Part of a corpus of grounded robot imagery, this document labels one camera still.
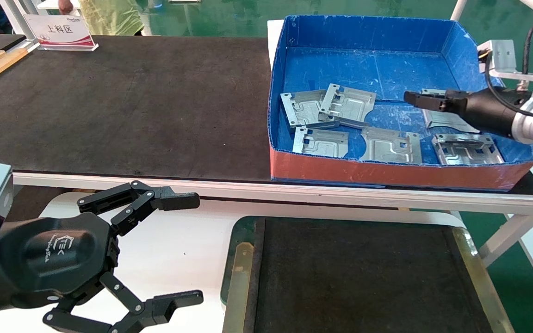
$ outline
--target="blue plastic lining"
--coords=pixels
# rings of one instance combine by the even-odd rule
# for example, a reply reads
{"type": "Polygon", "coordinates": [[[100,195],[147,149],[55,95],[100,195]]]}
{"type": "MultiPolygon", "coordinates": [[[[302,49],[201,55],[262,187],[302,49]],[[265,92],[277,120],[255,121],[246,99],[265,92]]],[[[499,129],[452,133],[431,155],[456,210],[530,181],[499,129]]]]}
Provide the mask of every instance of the blue plastic lining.
{"type": "MultiPolygon", "coordinates": [[[[331,83],[377,94],[366,116],[373,127],[421,134],[423,164],[440,162],[433,135],[460,133],[425,128],[423,113],[403,101],[404,91],[486,88],[478,72],[476,43],[459,23],[437,19],[357,16],[289,16],[285,19],[271,81],[269,136],[277,150],[290,152],[290,133],[280,93],[327,89],[331,83]]],[[[357,160],[366,144],[361,130],[349,133],[345,160],[357,160]]],[[[533,145],[491,135],[508,164],[533,161],[533,145]]]]}

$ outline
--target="green floor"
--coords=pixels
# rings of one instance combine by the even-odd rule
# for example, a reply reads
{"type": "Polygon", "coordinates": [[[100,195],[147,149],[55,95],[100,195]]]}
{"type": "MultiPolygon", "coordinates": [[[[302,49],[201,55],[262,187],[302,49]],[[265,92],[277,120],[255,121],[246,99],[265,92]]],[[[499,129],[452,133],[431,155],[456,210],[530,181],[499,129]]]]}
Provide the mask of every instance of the green floor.
{"type": "MultiPolygon", "coordinates": [[[[294,13],[449,19],[455,0],[203,0],[186,5],[149,0],[140,4],[152,34],[266,37],[267,20],[294,13]]],[[[518,0],[469,0],[461,24],[480,43],[513,39],[521,59],[533,11],[518,0]]],[[[478,246],[505,221],[502,215],[482,213],[463,213],[463,217],[478,246]]],[[[491,265],[489,273],[516,332],[533,333],[533,268],[520,245],[491,265]]]]}

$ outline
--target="person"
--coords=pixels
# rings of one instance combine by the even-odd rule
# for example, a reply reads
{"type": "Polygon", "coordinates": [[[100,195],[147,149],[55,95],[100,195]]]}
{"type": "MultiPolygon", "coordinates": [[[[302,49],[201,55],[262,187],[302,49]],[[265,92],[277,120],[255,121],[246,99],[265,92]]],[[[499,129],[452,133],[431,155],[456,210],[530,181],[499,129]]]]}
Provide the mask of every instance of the person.
{"type": "MultiPolygon", "coordinates": [[[[135,0],[80,0],[81,12],[92,35],[141,35],[143,23],[135,0]]],[[[71,0],[59,0],[61,15],[74,10],[71,0]]]]}

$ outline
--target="sign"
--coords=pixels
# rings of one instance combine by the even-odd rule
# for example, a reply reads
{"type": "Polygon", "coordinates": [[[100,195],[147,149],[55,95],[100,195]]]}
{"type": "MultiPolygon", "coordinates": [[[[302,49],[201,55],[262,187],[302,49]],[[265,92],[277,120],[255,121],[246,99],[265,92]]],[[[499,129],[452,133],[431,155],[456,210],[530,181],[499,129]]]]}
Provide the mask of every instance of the sign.
{"type": "Polygon", "coordinates": [[[98,47],[81,16],[27,14],[24,18],[41,49],[93,51],[98,47]]]}

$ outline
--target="metal part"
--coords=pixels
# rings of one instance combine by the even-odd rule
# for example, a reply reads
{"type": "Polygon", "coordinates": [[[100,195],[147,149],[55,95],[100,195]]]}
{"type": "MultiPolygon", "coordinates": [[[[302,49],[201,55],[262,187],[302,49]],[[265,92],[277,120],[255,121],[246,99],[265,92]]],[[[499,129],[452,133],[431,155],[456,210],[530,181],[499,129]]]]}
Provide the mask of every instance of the metal part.
{"type": "Polygon", "coordinates": [[[342,158],[349,152],[349,133],[298,127],[293,152],[342,158]]]}
{"type": "Polygon", "coordinates": [[[359,160],[421,164],[421,140],[417,133],[364,127],[366,153],[359,160]]]}
{"type": "Polygon", "coordinates": [[[489,135],[437,134],[433,147],[444,165],[501,164],[501,153],[489,135]]]}
{"type": "MultiPolygon", "coordinates": [[[[437,95],[446,94],[445,90],[440,89],[421,89],[421,93],[434,93],[437,95]]],[[[480,133],[479,130],[470,126],[462,118],[455,113],[438,112],[427,109],[423,110],[423,116],[425,117],[425,126],[430,129],[432,127],[451,127],[459,131],[465,131],[468,133],[480,133]]]]}
{"type": "Polygon", "coordinates": [[[320,121],[318,115],[322,109],[322,101],[326,90],[312,90],[302,92],[286,92],[281,94],[283,108],[287,115],[287,122],[290,129],[299,126],[311,128],[331,128],[339,124],[332,122],[332,119],[320,121]]]}
{"type": "Polygon", "coordinates": [[[374,109],[375,103],[374,92],[330,84],[320,108],[319,120],[334,120],[341,125],[362,129],[367,126],[366,116],[374,109]]]}

